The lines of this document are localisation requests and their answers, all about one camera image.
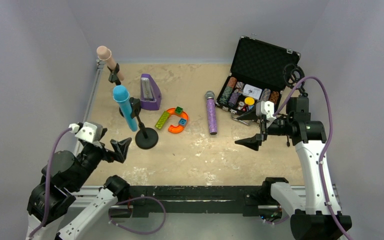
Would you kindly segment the black shock mount tripod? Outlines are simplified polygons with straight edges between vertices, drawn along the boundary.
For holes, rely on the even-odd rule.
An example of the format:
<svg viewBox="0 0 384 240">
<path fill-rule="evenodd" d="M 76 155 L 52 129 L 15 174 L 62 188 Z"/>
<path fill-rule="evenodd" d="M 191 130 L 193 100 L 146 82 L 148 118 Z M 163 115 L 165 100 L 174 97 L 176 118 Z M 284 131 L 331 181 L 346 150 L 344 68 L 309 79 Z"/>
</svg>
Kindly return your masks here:
<svg viewBox="0 0 384 240">
<path fill-rule="evenodd" d="M 283 79 L 285 85 L 292 89 L 302 78 L 305 77 L 303 69 L 294 63 L 289 63 L 283 68 Z M 308 97 L 308 93 L 304 89 L 305 83 L 301 83 L 298 87 L 299 97 Z M 286 146 L 290 147 L 290 138 L 286 136 Z"/>
</svg>

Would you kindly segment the black mic stand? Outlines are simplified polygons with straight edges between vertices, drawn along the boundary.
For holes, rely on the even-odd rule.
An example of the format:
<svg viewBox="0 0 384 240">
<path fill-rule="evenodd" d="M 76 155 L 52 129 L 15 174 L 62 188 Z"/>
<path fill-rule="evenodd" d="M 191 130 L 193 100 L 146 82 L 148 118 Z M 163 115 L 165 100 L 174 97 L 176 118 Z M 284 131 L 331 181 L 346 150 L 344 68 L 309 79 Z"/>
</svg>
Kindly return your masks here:
<svg viewBox="0 0 384 240">
<path fill-rule="evenodd" d="M 109 66 L 107 68 L 110 71 L 108 81 L 112 84 L 115 84 L 116 86 L 120 86 L 121 80 L 117 75 L 118 73 L 120 73 L 120 65 L 118 63 L 116 63 L 114 69 L 111 69 Z"/>
<path fill-rule="evenodd" d="M 141 101 L 138 98 L 130 97 L 129 103 L 132 109 L 132 113 L 130 114 L 131 118 L 136 119 L 138 122 L 139 130 L 135 135 L 135 143 L 136 145 L 143 150 L 149 150 L 156 146 L 159 135 L 155 129 L 151 127 L 146 127 L 144 123 L 140 119 L 141 112 Z"/>
</svg>

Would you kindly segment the purple glitter microphone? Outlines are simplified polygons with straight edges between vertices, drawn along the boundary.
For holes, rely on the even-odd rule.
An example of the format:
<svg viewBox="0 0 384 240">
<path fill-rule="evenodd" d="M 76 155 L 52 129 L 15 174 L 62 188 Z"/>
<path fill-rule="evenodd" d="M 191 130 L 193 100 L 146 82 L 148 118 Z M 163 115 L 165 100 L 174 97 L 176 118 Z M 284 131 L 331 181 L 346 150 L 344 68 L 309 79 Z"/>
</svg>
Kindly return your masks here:
<svg viewBox="0 0 384 240">
<path fill-rule="evenodd" d="M 216 118 L 216 104 L 214 92 L 211 90 L 207 91 L 205 93 L 205 99 L 209 134 L 216 135 L 218 133 L 218 126 Z"/>
</svg>

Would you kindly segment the blue microphone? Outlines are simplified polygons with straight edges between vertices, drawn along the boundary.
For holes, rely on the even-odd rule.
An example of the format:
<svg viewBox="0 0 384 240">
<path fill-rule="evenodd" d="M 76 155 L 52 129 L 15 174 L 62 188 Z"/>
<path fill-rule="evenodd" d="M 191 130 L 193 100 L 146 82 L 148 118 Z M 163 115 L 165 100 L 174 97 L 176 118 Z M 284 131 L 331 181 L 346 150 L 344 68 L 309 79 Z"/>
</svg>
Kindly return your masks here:
<svg viewBox="0 0 384 240">
<path fill-rule="evenodd" d="M 112 91 L 113 99 L 118 104 L 128 127 L 131 131 L 136 132 L 138 130 L 138 124 L 131 114 L 133 112 L 130 103 L 130 93 L 123 85 L 116 85 Z"/>
</svg>

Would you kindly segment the pink microphone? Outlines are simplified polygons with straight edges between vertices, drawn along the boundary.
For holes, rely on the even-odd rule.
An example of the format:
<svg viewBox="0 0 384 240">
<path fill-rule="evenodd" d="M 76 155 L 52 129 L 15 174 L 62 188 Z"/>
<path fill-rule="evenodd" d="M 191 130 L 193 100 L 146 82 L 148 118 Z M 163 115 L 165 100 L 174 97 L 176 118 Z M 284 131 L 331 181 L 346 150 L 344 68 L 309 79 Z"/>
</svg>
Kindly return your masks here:
<svg viewBox="0 0 384 240">
<path fill-rule="evenodd" d="M 96 49 L 96 54 L 98 59 L 100 61 L 104 61 L 107 67 L 110 69 L 110 71 L 116 74 L 117 78 L 120 81 L 123 81 L 125 79 L 122 72 L 120 71 L 119 64 L 113 58 L 112 51 L 108 47 L 104 45 L 99 46 Z"/>
</svg>

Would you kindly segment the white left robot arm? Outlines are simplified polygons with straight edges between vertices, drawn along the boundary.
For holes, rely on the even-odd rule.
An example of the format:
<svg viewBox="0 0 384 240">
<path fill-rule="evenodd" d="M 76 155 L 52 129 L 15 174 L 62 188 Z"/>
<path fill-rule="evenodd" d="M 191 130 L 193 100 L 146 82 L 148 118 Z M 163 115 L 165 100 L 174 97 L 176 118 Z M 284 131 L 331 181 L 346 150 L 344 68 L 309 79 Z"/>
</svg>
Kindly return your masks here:
<svg viewBox="0 0 384 240">
<path fill-rule="evenodd" d="M 79 140 L 82 150 L 74 155 L 68 150 L 54 153 L 42 169 L 42 178 L 27 204 L 29 227 L 26 239 L 57 239 L 56 222 L 62 220 L 79 192 L 101 161 L 124 163 L 132 138 L 111 140 L 113 150 L 101 142 Z"/>
</svg>

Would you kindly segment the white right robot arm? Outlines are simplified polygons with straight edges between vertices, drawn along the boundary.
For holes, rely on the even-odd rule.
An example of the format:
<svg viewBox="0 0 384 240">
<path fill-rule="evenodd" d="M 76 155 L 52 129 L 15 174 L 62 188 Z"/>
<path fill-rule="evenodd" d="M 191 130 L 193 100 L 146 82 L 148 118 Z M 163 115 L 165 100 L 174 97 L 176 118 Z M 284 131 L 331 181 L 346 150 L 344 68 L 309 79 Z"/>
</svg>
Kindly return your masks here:
<svg viewBox="0 0 384 240">
<path fill-rule="evenodd" d="M 309 99 L 291 97 L 286 115 L 275 116 L 275 104 L 261 101 L 235 118 L 259 122 L 260 132 L 235 141 L 257 151 L 268 135 L 287 136 L 298 155 L 305 187 L 300 197 L 281 177 L 268 177 L 262 187 L 250 195 L 255 200 L 274 200 L 289 217 L 290 229 L 296 240 L 338 240 L 352 227 L 349 215 L 343 215 L 335 195 L 327 164 L 328 138 L 322 122 L 311 119 Z"/>
</svg>

